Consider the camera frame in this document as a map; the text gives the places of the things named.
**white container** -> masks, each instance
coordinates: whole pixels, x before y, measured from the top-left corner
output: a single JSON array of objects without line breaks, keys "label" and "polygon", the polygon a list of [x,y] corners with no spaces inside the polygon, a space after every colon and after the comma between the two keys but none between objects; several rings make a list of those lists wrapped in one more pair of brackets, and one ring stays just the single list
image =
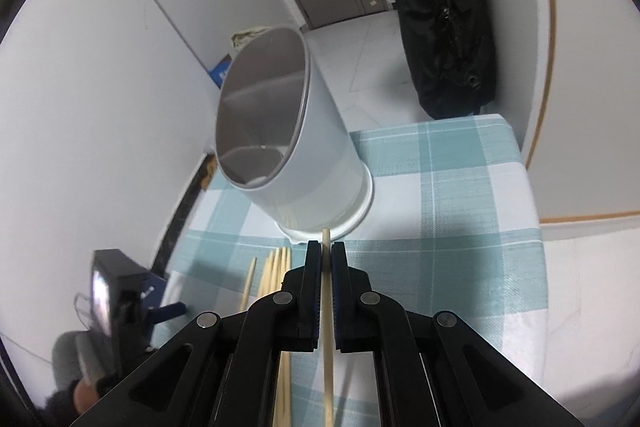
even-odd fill
[{"label": "white container", "polygon": [[247,44],[222,86],[216,152],[223,175],[293,242],[344,235],[373,197],[304,36],[278,26]]}]

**white tile floor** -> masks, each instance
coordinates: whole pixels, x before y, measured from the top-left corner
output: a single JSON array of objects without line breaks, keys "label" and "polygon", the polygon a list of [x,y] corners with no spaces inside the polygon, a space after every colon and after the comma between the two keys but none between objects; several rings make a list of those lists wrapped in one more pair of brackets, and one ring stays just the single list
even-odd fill
[{"label": "white tile floor", "polygon": [[640,390],[640,229],[546,241],[545,252],[543,386],[592,418]]},{"label": "white tile floor", "polygon": [[396,12],[325,26],[306,38],[348,131],[431,120],[418,103]]}]

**checkered tablecloth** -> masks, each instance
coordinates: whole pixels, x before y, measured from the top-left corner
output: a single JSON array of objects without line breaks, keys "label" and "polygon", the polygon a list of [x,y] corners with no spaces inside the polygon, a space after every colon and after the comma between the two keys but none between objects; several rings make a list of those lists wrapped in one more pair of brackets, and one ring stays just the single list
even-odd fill
[{"label": "checkered tablecloth", "polygon": [[[374,176],[364,221],[343,240],[351,266],[374,290],[407,310],[460,315],[522,371],[540,382],[545,343],[545,256],[527,173],[509,125],[497,115],[353,133]],[[238,311],[251,259],[252,286],[274,247],[289,241],[273,220],[218,172],[197,203],[170,264],[165,302],[186,317],[159,325],[164,343],[205,310]],[[292,266],[304,245],[292,246]],[[336,354],[336,425],[378,425],[370,353]],[[320,350],[292,356],[295,426],[322,423]]]}]

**silver rivet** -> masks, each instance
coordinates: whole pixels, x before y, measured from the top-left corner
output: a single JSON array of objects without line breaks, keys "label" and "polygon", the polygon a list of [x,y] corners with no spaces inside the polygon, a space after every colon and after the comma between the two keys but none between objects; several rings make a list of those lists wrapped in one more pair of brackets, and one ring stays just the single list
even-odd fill
[{"label": "silver rivet", "polygon": [[457,322],[458,319],[452,313],[444,312],[438,315],[438,324],[443,328],[452,328]]},{"label": "silver rivet", "polygon": [[200,328],[210,328],[218,322],[218,316],[212,312],[204,312],[198,315],[196,323]]},{"label": "silver rivet", "polygon": [[289,304],[293,301],[293,296],[289,292],[278,292],[273,296],[273,302],[276,304]]},{"label": "silver rivet", "polygon": [[380,302],[380,295],[375,292],[365,292],[360,296],[360,300],[364,304],[378,304]]}]

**table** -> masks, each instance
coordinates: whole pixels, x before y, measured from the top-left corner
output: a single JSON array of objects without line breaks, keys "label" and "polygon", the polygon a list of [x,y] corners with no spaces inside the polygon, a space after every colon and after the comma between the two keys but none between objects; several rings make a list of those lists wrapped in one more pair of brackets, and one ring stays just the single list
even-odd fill
[{"label": "table", "polygon": [[[364,221],[343,238],[351,266],[406,309],[461,316],[534,381],[542,381],[548,295],[545,254],[526,169],[498,115],[440,120],[351,134],[374,177]],[[164,343],[198,313],[236,313],[258,258],[251,294],[275,247],[292,247],[274,221],[220,172],[192,213],[168,265],[164,302],[185,317],[158,325]],[[292,355],[292,420],[322,425],[320,350]],[[370,353],[335,357],[336,425],[378,425]]]}]

